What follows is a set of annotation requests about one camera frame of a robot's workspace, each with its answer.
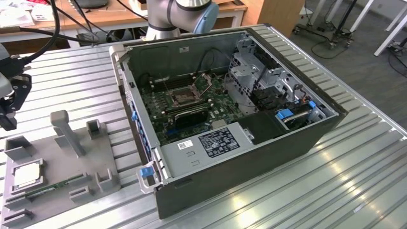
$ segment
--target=motherboard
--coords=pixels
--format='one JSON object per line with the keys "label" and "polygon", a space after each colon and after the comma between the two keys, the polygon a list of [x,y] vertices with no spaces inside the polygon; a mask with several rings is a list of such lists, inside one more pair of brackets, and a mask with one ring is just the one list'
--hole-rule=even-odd
{"label": "motherboard", "polygon": [[142,98],[162,145],[216,129],[243,117],[224,89],[224,75],[150,81]]}

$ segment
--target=cable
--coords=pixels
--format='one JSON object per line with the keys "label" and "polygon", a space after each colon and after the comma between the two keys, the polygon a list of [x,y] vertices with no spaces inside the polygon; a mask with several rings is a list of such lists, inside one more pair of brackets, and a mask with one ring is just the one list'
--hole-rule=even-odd
{"label": "cable", "polygon": [[[74,17],[70,16],[70,14],[67,14],[60,8],[56,8],[56,9],[58,9],[58,11],[59,11],[67,18],[70,18],[70,20],[74,21],[75,24],[78,24],[88,33],[92,33],[91,30],[90,30],[78,20],[75,20]],[[108,34],[108,32],[104,31],[99,26],[96,26],[91,21],[90,21],[90,24],[91,24],[95,28],[98,28],[102,32],[104,32],[106,34]],[[112,36],[115,39],[120,40],[114,34],[110,34],[110,36]]]}
{"label": "cable", "polygon": [[307,19],[308,19],[308,23],[307,23],[307,26],[312,26],[311,24],[311,20],[310,20],[310,16],[308,16],[308,11],[307,11],[307,0],[304,1],[304,8],[306,8],[306,15],[307,15]]}
{"label": "cable", "polygon": [[120,0],[116,0],[116,1],[119,2],[120,5],[123,5],[124,8],[127,8],[128,11],[131,11],[131,13],[134,13],[136,16],[139,16],[146,21],[148,21],[148,19],[146,17],[143,17],[140,14],[138,14],[136,12],[134,12],[134,10],[127,5],[124,5],[124,3]]}
{"label": "cable", "polygon": [[218,52],[220,52],[220,53],[227,57],[227,59],[231,61],[231,57],[230,57],[222,50],[219,50],[219,49],[215,48],[215,47],[207,49],[207,50],[204,51],[203,57],[202,57],[202,59],[200,59],[200,61],[199,61],[199,65],[198,65],[198,68],[196,68],[195,75],[198,75],[199,71],[202,70],[204,58],[206,58],[207,54],[208,54],[211,51],[218,51]]}
{"label": "cable", "polygon": [[336,55],[334,55],[334,56],[331,56],[331,57],[320,56],[319,54],[315,53],[314,48],[315,48],[318,45],[320,45],[320,44],[323,44],[323,43],[326,43],[326,42],[327,42],[327,41],[323,41],[323,42],[316,43],[316,44],[312,46],[312,48],[311,48],[311,52],[312,52],[314,55],[318,56],[319,58],[323,58],[323,59],[326,59],[326,60],[332,60],[332,59],[336,58],[340,54],[343,54],[343,52],[347,51],[349,48],[346,48],[343,51],[340,51]]}
{"label": "cable", "polygon": [[55,0],[51,0],[51,7],[52,7],[52,14],[54,14],[54,19],[55,19],[55,32],[52,34],[52,37],[51,37],[50,41],[42,47],[42,49],[35,54],[32,54],[30,57],[24,58],[24,61],[27,62],[27,64],[31,63],[35,59],[38,59],[39,56],[42,56],[48,51],[48,49],[51,48],[51,46],[56,42],[56,39],[58,39],[58,36],[59,36],[60,22],[59,22],[59,15],[58,15],[58,12],[56,12]]}
{"label": "cable", "polygon": [[264,68],[263,68],[263,70],[262,70],[262,73],[260,73],[260,76],[259,76],[258,80],[256,80],[255,83],[254,83],[252,91],[256,89],[256,86],[258,86],[258,84],[259,84],[259,82],[260,82],[263,76],[266,75],[266,71],[267,71],[267,67],[264,66]]}
{"label": "cable", "polygon": [[88,20],[87,16],[84,15],[84,12],[83,12],[83,10],[82,10],[82,7],[80,7],[78,1],[76,1],[76,0],[71,0],[71,1],[74,1],[74,3],[75,3],[74,9],[78,11],[78,13],[80,14],[80,16],[83,17],[84,22],[87,23],[87,26],[88,26],[88,28],[90,28],[90,31],[91,31],[91,33],[94,34],[92,27],[91,27],[91,24],[90,24],[90,20]]}
{"label": "cable", "polygon": [[[48,31],[44,31],[44,30],[38,30],[38,29],[31,29],[31,28],[20,28],[20,31],[22,32],[40,33],[40,34],[50,35],[50,36],[54,36],[54,34],[55,34],[52,32],[48,32]],[[96,41],[82,40],[82,39],[68,37],[68,36],[64,36],[64,35],[60,35],[60,34],[58,35],[58,38],[62,38],[62,39],[66,39],[66,40],[70,40],[70,41],[75,41],[75,42],[98,43]]]}
{"label": "cable", "polygon": [[326,39],[331,42],[331,39],[330,39],[328,37],[326,37],[324,35],[322,35],[322,34],[314,32],[314,31],[311,31],[311,30],[308,30],[308,29],[303,29],[303,28],[300,28],[300,29],[304,30],[304,31],[307,31],[308,33],[311,33],[311,34],[314,34],[314,35],[318,35],[318,36],[326,38]]}
{"label": "cable", "polygon": [[387,62],[389,62],[389,64],[390,64],[390,66],[391,66],[391,68],[397,71],[397,73],[399,73],[403,77],[406,77],[407,78],[407,75],[406,74],[403,74],[399,70],[397,70],[397,68],[394,67],[394,65],[393,65],[393,63],[391,63],[391,55],[397,58],[397,60],[401,62],[401,64],[405,66],[405,68],[407,69],[407,65],[403,63],[403,61],[401,60],[401,58],[399,58],[399,56],[393,52],[393,51],[390,51],[390,53],[389,53],[389,58],[387,58]]}

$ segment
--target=gray floor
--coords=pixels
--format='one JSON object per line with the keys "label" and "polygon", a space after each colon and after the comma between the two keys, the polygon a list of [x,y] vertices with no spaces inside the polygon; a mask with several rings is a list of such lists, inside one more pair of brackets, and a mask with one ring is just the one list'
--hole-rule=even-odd
{"label": "gray floor", "polygon": [[[316,21],[323,21],[324,14],[334,0],[328,0]],[[319,0],[307,0],[307,7],[316,8]],[[342,15],[346,11],[349,3],[345,1],[336,13],[334,24],[338,26]],[[346,28],[351,28],[362,8],[355,7],[351,12]],[[354,33],[354,43],[350,48],[332,60],[326,60],[315,56],[311,47],[324,39],[302,31],[299,35],[292,35],[294,43],[323,64],[323,66],[351,86],[354,90],[407,129],[407,78],[405,78],[389,65],[389,51],[386,50],[379,57],[374,56],[374,52],[389,36],[385,31],[390,24],[390,19],[370,13],[359,29]],[[397,41],[402,41],[407,37],[407,32],[402,31],[397,37]],[[334,56],[343,50],[345,45],[335,50],[330,50],[328,46],[320,45],[314,51],[320,56]],[[403,66],[391,59],[397,69],[406,72]]]}

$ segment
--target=blue plastic clip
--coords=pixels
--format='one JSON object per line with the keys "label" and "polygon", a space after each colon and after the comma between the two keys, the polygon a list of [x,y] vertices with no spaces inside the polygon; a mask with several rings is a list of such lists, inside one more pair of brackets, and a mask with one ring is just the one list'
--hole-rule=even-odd
{"label": "blue plastic clip", "polygon": [[311,106],[312,108],[315,108],[315,107],[316,107],[316,104],[315,104],[315,102],[314,102],[314,101],[310,101],[310,102],[308,102],[308,104],[310,104],[310,106]]}
{"label": "blue plastic clip", "polygon": [[290,109],[284,109],[278,112],[278,117],[283,120],[284,118],[288,118],[294,115]]}
{"label": "blue plastic clip", "polygon": [[134,114],[132,114],[132,121],[135,121],[135,120],[138,120],[138,119],[139,119],[139,117],[138,117],[138,112],[134,111]]}
{"label": "blue plastic clip", "polygon": [[152,167],[142,168],[140,174],[143,178],[152,176],[154,168]]}

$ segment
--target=metal frame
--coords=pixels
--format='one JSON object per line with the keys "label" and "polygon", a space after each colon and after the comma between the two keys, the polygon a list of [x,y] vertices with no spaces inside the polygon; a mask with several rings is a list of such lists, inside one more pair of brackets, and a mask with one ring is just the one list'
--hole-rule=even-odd
{"label": "metal frame", "polygon": [[406,130],[274,28],[251,27],[351,111],[338,129],[307,155],[159,220],[154,195],[142,194],[136,181],[142,162],[119,101],[110,44],[47,52],[30,70],[34,91],[18,113],[20,128],[12,133],[0,130],[0,147],[10,135],[24,133],[32,140],[52,133],[42,117],[55,106],[75,116],[74,129],[88,117],[107,121],[123,189],[32,229],[328,228],[339,223],[340,228],[386,229],[407,225]]}

